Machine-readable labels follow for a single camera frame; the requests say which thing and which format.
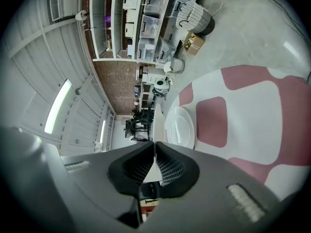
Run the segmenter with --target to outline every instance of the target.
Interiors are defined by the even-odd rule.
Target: white plate
[[[166,117],[168,142],[189,149],[194,148],[195,133],[189,113],[182,107],[171,109]]]

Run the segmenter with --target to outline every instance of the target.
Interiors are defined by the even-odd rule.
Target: cable
[[[311,72],[309,73],[308,78],[307,78],[308,83],[309,83],[310,76],[311,76]]]
[[[219,0],[221,2],[220,4],[220,7],[218,8],[218,10],[212,15],[212,17],[214,15],[216,15],[216,13],[221,9],[222,5],[223,5],[223,1],[222,0]],[[285,10],[285,8],[283,7],[282,4],[278,3],[277,1],[275,0],[270,0],[271,3],[273,3],[274,5],[280,7],[282,9],[282,19],[285,21],[285,23],[290,27],[292,28],[297,34],[299,34],[305,41],[306,43],[309,45],[309,47],[311,48],[311,44],[309,43],[309,41],[307,40],[307,38],[304,36],[304,34],[301,32],[301,30],[297,27],[296,24],[298,24],[300,27],[303,27],[301,24],[299,24],[296,20],[292,19],[291,16],[289,15],[289,13]],[[293,23],[293,25],[295,26],[295,28],[290,25],[284,18],[284,11],[285,13],[287,14],[287,16],[289,17],[289,19],[291,20],[291,22]]]

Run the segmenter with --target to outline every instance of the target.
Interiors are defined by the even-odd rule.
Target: mesh vent
[[[185,172],[183,164],[164,150],[157,151],[156,163],[161,170],[163,186],[177,180]]]
[[[123,171],[128,178],[140,185],[146,178],[152,164],[153,152],[144,151],[126,161]]]
[[[52,21],[60,19],[59,0],[50,0]]]

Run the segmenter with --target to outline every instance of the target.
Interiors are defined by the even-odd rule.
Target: white box
[[[127,10],[126,12],[126,22],[135,22],[136,10]]]
[[[136,9],[137,0],[123,0],[123,9]]]
[[[147,79],[148,79],[148,74],[143,74],[143,75],[142,75],[142,80],[141,80],[141,81],[146,83],[146,82],[147,82]]]
[[[126,23],[125,24],[125,37],[132,38],[134,32],[134,24],[133,23]]]
[[[127,56],[134,56],[135,48],[133,45],[127,45]]]

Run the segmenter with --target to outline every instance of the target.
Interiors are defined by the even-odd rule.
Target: white shelving unit
[[[96,59],[93,59],[93,61],[132,61],[137,63],[148,63],[148,64],[154,64],[157,67],[163,68],[162,63],[158,63],[155,61],[155,52],[153,53],[153,58],[151,61],[144,61],[141,59],[137,59],[137,44],[138,44],[138,38],[139,38],[139,32],[140,32],[140,26],[141,26],[141,17],[142,17],[142,5],[143,0],[137,1],[137,7],[136,7],[136,20],[134,22],[134,34],[133,34],[133,45],[135,48],[135,54],[132,56],[132,58],[120,58],[118,56],[119,52],[122,50],[122,14],[126,13],[126,11],[123,10],[123,0],[112,0],[111,4],[111,41],[112,41],[112,50],[113,50],[113,58],[100,58],[99,56],[96,56]],[[163,6],[163,12],[160,16],[160,25],[156,32],[156,38],[155,38],[155,48],[157,45],[157,42],[159,40],[159,35],[163,23],[163,19],[165,17],[165,12],[168,7],[169,0],[166,0],[164,6]]]
[[[89,0],[90,28],[96,58],[100,58],[107,49],[105,8],[105,0]]]
[[[138,36],[138,32],[137,29],[140,29],[139,25],[140,25],[140,14],[142,13],[142,9],[140,8],[142,5],[142,0],[138,0],[137,1],[137,6],[136,6],[136,15],[135,15],[135,22],[134,22],[134,35],[133,35],[133,45],[134,45],[134,49],[135,49],[135,53],[136,53],[136,38]]]
[[[113,58],[122,50],[123,0],[112,0],[111,4],[111,41]]]

